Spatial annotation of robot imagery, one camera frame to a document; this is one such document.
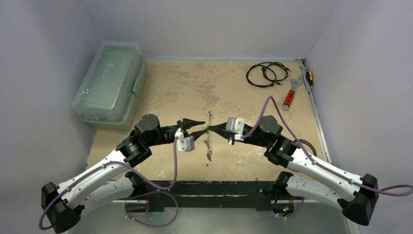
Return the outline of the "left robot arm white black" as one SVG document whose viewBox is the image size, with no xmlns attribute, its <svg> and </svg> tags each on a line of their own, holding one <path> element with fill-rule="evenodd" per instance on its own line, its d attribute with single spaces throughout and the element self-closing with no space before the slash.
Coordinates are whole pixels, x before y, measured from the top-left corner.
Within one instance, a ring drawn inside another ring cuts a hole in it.
<svg viewBox="0 0 413 234">
<path fill-rule="evenodd" d="M 188 129 L 202 124 L 202 121 L 184 118 L 175 125 L 162 127 L 156 115 L 142 116 L 130 135 L 100 162 L 65 182 L 58 185 L 49 182 L 41 188 L 43 212 L 38 221 L 39 229 L 53 229 L 60 234 L 76 225 L 87 209 L 129 196 L 142 198 L 144 184 L 131 178 L 111 180 L 124 172 L 142 179 L 155 188 L 156 193 L 167 194 L 177 180 L 177 153 L 194 150 L 195 141 L 205 133 L 200 130 L 190 134 Z M 135 166 L 151 156 L 151 146 L 170 143 L 173 144 L 174 175 L 172 182 L 162 187 L 138 172 Z"/>
</svg>

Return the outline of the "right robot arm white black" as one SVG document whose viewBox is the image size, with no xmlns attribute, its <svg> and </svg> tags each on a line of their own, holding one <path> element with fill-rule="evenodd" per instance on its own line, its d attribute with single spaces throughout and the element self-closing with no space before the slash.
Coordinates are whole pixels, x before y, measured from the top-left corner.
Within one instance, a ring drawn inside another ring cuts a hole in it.
<svg viewBox="0 0 413 234">
<path fill-rule="evenodd" d="M 271 163 L 312 178 L 308 181 L 297 175 L 281 177 L 273 186 L 277 197 L 292 195 L 317 200 L 341 210 L 354 223 L 370 224 L 379 197 L 373 191 L 378 188 L 377 178 L 347 172 L 306 154 L 297 142 L 282 135 L 283 127 L 273 116 L 262 117 L 256 129 L 235 117 L 206 129 L 227 139 L 231 145 L 241 142 L 265 147 L 264 156 Z"/>
</svg>

